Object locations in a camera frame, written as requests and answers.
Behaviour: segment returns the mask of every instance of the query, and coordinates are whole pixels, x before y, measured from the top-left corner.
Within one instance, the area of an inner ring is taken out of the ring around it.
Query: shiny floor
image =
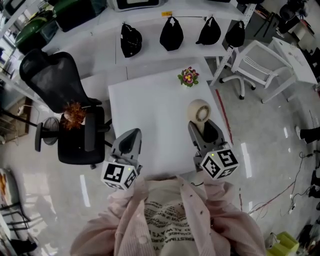
[[[229,71],[224,70],[221,77],[228,74]],[[290,102],[281,93],[262,104],[261,98],[276,86],[276,81],[267,90],[257,85],[252,91],[248,86],[245,100],[238,98],[240,86],[236,80],[224,84],[217,82],[212,88],[217,105],[221,107],[218,94],[223,103],[234,152],[240,161],[239,169],[228,180],[236,188],[233,203],[247,213],[292,184],[301,163],[299,153],[309,154],[317,146],[299,140],[294,127],[319,126],[318,94],[309,88]],[[42,122],[53,115],[46,108],[36,108],[39,117],[33,108],[33,122],[37,119]],[[30,233],[38,239],[41,247],[34,255],[66,256],[85,223],[106,209],[107,196],[113,190],[100,182],[101,167],[91,170],[89,166],[59,162],[57,144],[47,146],[42,143],[41,153],[36,152],[35,132],[36,129],[31,127],[29,135],[19,138],[18,146],[14,142],[1,146],[0,163],[14,172],[25,211],[34,220]],[[302,194],[309,187],[315,164],[316,156],[303,160],[294,194]],[[251,214],[265,239],[271,232],[281,231],[297,236],[307,222],[318,217],[316,205],[319,200],[306,195],[295,198],[296,207],[289,214],[292,188]]]

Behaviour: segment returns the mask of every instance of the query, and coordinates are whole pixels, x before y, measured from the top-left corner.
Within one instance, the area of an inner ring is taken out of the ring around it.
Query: tape roll
[[[189,104],[187,115],[189,120],[197,126],[199,132],[203,134],[205,122],[209,120],[211,115],[211,108],[203,99],[196,99]]]

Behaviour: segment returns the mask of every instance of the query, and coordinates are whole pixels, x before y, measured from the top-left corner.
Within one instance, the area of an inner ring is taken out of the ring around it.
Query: pink jacket sleeve
[[[233,185],[210,178],[204,179],[204,185],[213,236],[226,238],[240,256],[265,256],[260,228],[247,213],[231,203],[235,194]]]
[[[107,210],[100,213],[99,218],[90,220],[86,224],[74,240],[70,255],[113,255],[116,230],[131,199],[131,196],[118,198],[118,195],[118,192],[109,195]]]

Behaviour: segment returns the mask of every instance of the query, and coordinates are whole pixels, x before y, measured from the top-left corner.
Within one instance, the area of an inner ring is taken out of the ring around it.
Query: white desk
[[[195,170],[197,152],[188,131],[187,109],[195,99],[211,106],[210,119],[230,137],[213,95],[198,64],[186,63],[199,71],[199,83],[192,88],[181,85],[181,68],[124,81],[108,87],[115,136],[139,128],[142,146],[139,162],[142,175],[153,178],[173,176]]]
[[[292,76],[281,84],[277,89],[262,99],[262,103],[270,101],[274,96],[281,93],[295,82],[299,82],[301,86],[312,86],[317,84],[317,79],[311,70],[305,56],[297,47],[291,46],[289,43],[273,37],[272,42],[268,46],[270,49],[278,53],[292,66]]]

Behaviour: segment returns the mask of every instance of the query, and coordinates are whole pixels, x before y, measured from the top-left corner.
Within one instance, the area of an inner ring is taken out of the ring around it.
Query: pink cardigan
[[[200,256],[229,256],[231,246],[240,256],[265,256],[261,231],[245,212],[231,204],[233,185],[212,181],[204,174],[207,200],[194,186],[177,177],[186,218]],[[148,196],[142,178],[132,192],[117,191],[108,197],[108,208],[87,223],[73,242],[72,256],[155,256],[145,219]]]

